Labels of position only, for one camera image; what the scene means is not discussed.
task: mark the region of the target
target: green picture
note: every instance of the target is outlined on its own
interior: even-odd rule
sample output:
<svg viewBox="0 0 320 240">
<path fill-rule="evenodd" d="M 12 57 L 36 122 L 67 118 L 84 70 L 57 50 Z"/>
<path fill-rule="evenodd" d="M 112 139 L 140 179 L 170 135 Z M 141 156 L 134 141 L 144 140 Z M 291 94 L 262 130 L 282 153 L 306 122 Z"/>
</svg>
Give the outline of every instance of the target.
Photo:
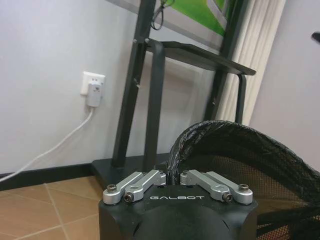
<svg viewBox="0 0 320 240">
<path fill-rule="evenodd" d="M 233 4 L 234 0 L 175 0 L 171 7 L 223 36 Z"/>
</svg>

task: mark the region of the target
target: wall socket plate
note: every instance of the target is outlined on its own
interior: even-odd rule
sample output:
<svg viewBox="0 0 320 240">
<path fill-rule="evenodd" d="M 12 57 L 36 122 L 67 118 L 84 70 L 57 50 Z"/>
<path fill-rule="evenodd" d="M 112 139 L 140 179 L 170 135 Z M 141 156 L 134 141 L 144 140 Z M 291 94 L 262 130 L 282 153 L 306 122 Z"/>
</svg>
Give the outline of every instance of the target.
<svg viewBox="0 0 320 240">
<path fill-rule="evenodd" d="M 90 83 L 99 84 L 103 86 L 105 83 L 105 78 L 105 75 L 84 71 L 80 94 L 83 96 L 88 95 L 88 85 Z"/>
</svg>

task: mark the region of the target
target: black shelf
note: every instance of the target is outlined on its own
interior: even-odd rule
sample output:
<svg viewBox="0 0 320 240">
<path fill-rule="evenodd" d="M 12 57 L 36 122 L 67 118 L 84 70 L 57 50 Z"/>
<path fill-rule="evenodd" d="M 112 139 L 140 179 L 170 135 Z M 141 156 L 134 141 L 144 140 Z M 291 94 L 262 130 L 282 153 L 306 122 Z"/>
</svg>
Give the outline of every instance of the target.
<svg viewBox="0 0 320 240">
<path fill-rule="evenodd" d="M 169 153 L 157 154 L 155 163 L 165 166 L 168 158 Z M 140 172 L 143 166 L 143 160 L 144 156 L 128 156 L 124 167 L 112 167 L 112 158 L 99 159 L 92 162 L 92 170 L 102 189 L 106 189 L 107 185 L 117 184 L 135 171 Z"/>
<path fill-rule="evenodd" d="M 255 75 L 256 71 L 243 66 L 225 57 L 214 54 L 192 44 L 177 41 L 162 41 L 165 56 L 180 62 L 197 66 L 202 69 L 217 71 L 222 70 L 236 75 Z"/>
</svg>

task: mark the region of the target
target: power adapter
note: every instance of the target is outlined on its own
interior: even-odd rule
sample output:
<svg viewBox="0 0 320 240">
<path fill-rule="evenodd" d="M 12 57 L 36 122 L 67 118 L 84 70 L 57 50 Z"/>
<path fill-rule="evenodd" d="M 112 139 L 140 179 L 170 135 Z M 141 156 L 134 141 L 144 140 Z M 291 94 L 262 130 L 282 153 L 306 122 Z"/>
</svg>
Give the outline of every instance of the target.
<svg viewBox="0 0 320 240">
<path fill-rule="evenodd" d="M 100 101 L 102 98 L 102 90 L 102 84 L 99 82 L 90 82 L 88 84 L 86 104 L 89 107 L 96 108 L 100 105 Z"/>
</svg>

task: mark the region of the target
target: metal leg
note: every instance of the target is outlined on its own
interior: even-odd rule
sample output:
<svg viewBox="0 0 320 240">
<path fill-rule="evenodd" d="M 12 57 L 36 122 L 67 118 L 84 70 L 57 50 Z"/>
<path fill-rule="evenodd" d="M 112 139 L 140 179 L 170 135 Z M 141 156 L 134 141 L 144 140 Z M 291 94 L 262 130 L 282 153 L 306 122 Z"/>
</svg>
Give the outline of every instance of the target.
<svg viewBox="0 0 320 240">
<path fill-rule="evenodd" d="M 238 36 L 241 30 L 242 22 L 246 14 L 248 0 L 237 0 L 231 19 L 228 21 L 225 35 L 223 38 L 220 55 L 227 59 L 232 59 L 234 54 Z M 211 88 L 211 95 L 208 98 L 203 120 L 215 120 L 218 112 L 222 93 L 225 88 L 227 73 L 224 71 L 217 71 L 213 78 Z"/>
<path fill-rule="evenodd" d="M 138 95 L 137 84 L 140 83 L 145 61 L 147 45 L 144 40 L 149 37 L 156 0 L 141 0 L 136 23 L 130 62 L 126 76 L 119 123 L 117 127 L 112 157 L 113 167 L 124 167 L 128 148 L 130 130 L 134 117 Z"/>
<path fill-rule="evenodd" d="M 150 93 L 148 103 L 148 117 L 146 122 L 145 146 L 142 171 L 148 172 L 154 168 L 157 157 L 158 132 L 161 111 L 161 99 L 165 76 L 166 54 L 161 42 L 149 39 L 152 48 L 152 68 L 150 79 Z"/>
<path fill-rule="evenodd" d="M 239 89 L 238 89 L 238 97 L 236 102 L 236 110 L 235 110 L 235 122 L 238 124 L 242 123 L 244 106 L 245 106 L 245 97 L 246 97 L 246 86 L 247 79 L 245 75 L 239 74 Z"/>
</svg>

